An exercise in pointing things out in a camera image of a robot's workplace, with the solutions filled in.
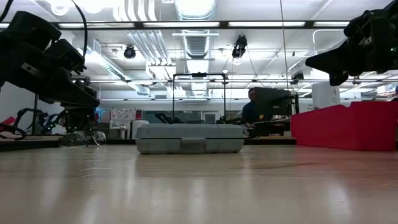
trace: fluorescent light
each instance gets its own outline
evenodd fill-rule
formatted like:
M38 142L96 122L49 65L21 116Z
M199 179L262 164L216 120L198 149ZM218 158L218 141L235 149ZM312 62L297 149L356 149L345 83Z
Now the fluorescent light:
M216 0L174 0L176 10L182 17L206 17L216 7Z
M124 99L100 99L100 101L124 101Z
M7 29L10 23L0 23L0 29Z
M349 22L343 22L343 21L330 21L330 22L315 22L314 27L343 27L347 26Z
M181 101L208 101L208 98L182 98L182 100L177 100L177 102Z
M210 37L219 36L219 33L199 34L199 33L173 33L173 37Z
M202 82L210 82L210 80L175 80L175 82L179 82L179 83L202 83Z
M157 27L219 27L220 22L145 22L144 27L157 28Z
M303 27L305 22L293 21L293 22L229 22L229 27Z
M123 80L91 80L90 83L125 83Z
M113 85L127 85L127 83L126 82L116 82L116 83L113 83Z
M127 99L128 101L150 101L150 100L153 100L152 98L147 98L147 99L142 99L142 98L139 98L139 99Z
M76 23L59 23L58 24L61 29L82 29L84 28L84 24L82 22ZM134 23L132 22L110 22L110 23L101 23L101 22L88 22L87 28L134 28Z
M252 80L225 80L226 82L237 82L237 83L248 83L248 82L252 82ZM214 82L221 82L221 83L223 83L224 82L224 80L223 79L217 79L217 80L214 80Z
M127 82L140 84L140 83L167 83L169 81L168 80L127 80Z

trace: ventilation duct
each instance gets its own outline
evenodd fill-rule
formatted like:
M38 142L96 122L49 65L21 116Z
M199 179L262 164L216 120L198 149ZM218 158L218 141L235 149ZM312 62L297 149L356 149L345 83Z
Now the ventilation duct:
M175 11L178 20L212 20L216 11L216 0L175 0ZM183 34L209 34L209 30L182 30ZM209 69L210 37L208 36L183 36L183 46L189 73L206 73ZM196 97L204 96L206 84L200 90L191 86Z

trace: ceiling light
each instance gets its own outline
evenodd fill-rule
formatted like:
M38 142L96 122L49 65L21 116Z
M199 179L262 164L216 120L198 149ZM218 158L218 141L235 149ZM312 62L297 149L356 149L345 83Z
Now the ceiling light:
M64 16L69 11L69 6L65 1L49 1L51 4L51 11L56 16Z
M100 101L124 101L124 99L100 99Z
M185 98L182 101L207 101L207 100L211 100L211 99L210 98Z
M315 22L314 27L345 27L349 24L349 22L343 21L330 21L330 22Z
M293 22L229 22L229 27L303 27L305 22L293 21Z
M214 9L215 0L175 0L174 5L182 16L204 17Z
M128 101L149 101L149 100L155 100L153 98L148 98L148 99L143 99L143 98L138 98L138 99L127 99Z
M234 65L240 65L242 64L242 58L233 58L232 62L234 63Z
M116 82L116 83L113 83L113 85L127 85L127 83L126 82Z
M140 84L140 83L167 83L169 81L168 80L127 80L127 82Z
M0 23L0 29L7 29L10 23Z
M183 82L183 83L201 83L201 82L210 82L210 80L175 80L174 82Z
M201 33L173 33L173 37L210 37L219 36L219 33L201 34Z
M125 83L123 80L91 80L90 83Z
M90 14L97 14L102 11L103 7L101 4L98 4L97 0L84 0L81 1L83 7L85 8L86 12Z
M157 27L170 27L170 28L179 28L179 27L219 27L220 22L145 22L144 27L148 28L157 28Z
M64 22L58 24L61 29L83 29L84 24L82 22ZM104 23L104 22L88 22L87 28L91 29L113 29L113 28L134 28L134 23L132 22L111 22L111 23Z

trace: ceiling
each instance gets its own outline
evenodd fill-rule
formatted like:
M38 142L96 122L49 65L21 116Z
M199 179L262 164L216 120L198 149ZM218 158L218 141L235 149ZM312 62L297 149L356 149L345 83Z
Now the ceiling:
M106 0L87 0L95 4L103 4L104 9L97 14L90 14L85 9L87 21L115 21L111 3L116 1ZM155 14L160 21L175 21L177 16L174 4L164 3L173 1L156 0ZM380 9L385 7L391 0L282 0L283 19L285 20L350 20L359 16L367 9ZM261 20L282 20L281 5L279 0L216 0L215 16L216 21L261 21ZM70 8L64 16L56 16L51 5L45 0L18 0L15 1L11 10L4 21L10 21L16 11L28 11L51 22L81 22L81 17L77 10ZM185 68L186 56L184 54L183 40L181 37L173 36L181 30L162 30L162 37L170 58L177 64L177 71ZM324 51L336 47L344 35L342 30L322 30L311 29L223 29L213 30L218 36L214 36L210 41L210 54L208 57L209 73L221 73L228 71L229 79L280 79L281 82L266 83L265 86L275 88L286 88L286 70L298 63L297 68L291 68L288 72L298 70L303 71L306 78L310 78L311 69L303 66L304 59L314 54L314 51ZM83 32L73 31L77 37L82 36ZM248 51L243 55L239 65L234 64L230 57L232 49L238 35L244 34L248 40ZM102 54L111 60L121 70L128 72L129 78L148 79L145 72L147 60L137 50L134 59L125 59L123 52L128 44L133 44L132 40L126 35L125 30L91 30L90 38L96 39L102 46ZM95 60L87 60L88 67L85 75L92 80L115 79ZM384 76L372 74L366 78L383 78ZM184 90L189 90L188 83L179 83ZM366 89L373 91L380 84L367 85ZM131 90L128 85L92 84L93 88L105 90ZM227 88L248 88L252 86L262 86L260 83L230 83ZM207 88L222 88L221 83L208 83ZM308 83L301 83L295 86L296 89L302 87L311 88ZM352 84L345 84L342 88L353 88ZM150 86L151 90L165 89L163 85Z

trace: pipe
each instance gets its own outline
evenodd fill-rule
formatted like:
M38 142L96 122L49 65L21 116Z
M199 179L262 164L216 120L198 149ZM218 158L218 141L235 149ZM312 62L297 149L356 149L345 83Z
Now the pipe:
M138 18L141 21L148 21L145 15L145 0L138 0Z
M315 30L312 33L312 44L313 44L313 52L315 53L316 51L316 43L315 43L315 34L320 31L343 31L343 29L324 29L324 30Z
M149 16L149 20L157 21L157 18L155 15L155 0L148 1L148 16Z
M160 46L159 42L157 41L154 32L152 30L149 30L148 34L149 34L149 37L150 37L152 43L155 44L155 48L157 50L157 53L159 54L159 56L162 59L162 64L167 65L167 63L168 63L167 59L166 59L165 55L162 52L162 47Z
M144 56L144 58L147 61L150 61L151 64L155 64L155 60L149 57L148 53L142 48L142 45L140 44L140 41L136 39L135 35L132 35L130 31L126 31L127 36L130 38L130 40L133 42L133 44L137 47L137 49L141 52L141 54Z
M155 63L157 65L160 65L160 60L159 60L155 50L153 49L151 42L148 41L146 32L139 30L139 31L137 31L137 36L140 38L141 42L144 44L146 49L148 49L150 56L155 60Z
M137 21L136 14L134 13L134 0L126 0L127 4L127 16L130 21Z
M374 73L374 72L369 72L369 73L363 75L362 77L366 77L366 76L372 75L373 73ZM389 76L387 76L386 78L382 78L381 80L388 79L388 78L391 78L391 77L394 77L394 76L395 76L395 75L389 75ZM360 85L358 85L358 86L354 86L354 87L349 88L349 89L347 89L347 90L340 91L340 93L344 93L344 92L350 91L350 90L355 90L355 89L357 89L357 88L362 88L362 87L365 87L365 86L368 86L368 85L372 85L372 84L377 84L377 82L362 83L362 84L360 84Z
M328 0L327 2L323 3L323 5L314 13L314 15L310 18L310 20L315 20L325 9L326 7L332 2L333 0ZM274 58L276 59L278 54L281 53L286 48L286 46L282 47L279 49L279 51L274 55ZM263 67L261 72L259 73L260 75L264 72L265 69L267 69L275 60L271 60L266 66Z
M157 39L160 47L162 48L162 52L165 54L164 56L167 59L167 64L171 65L172 60L170 58L169 51L167 50L167 47L164 44L162 32L160 30L155 30L154 32L156 33L155 38Z

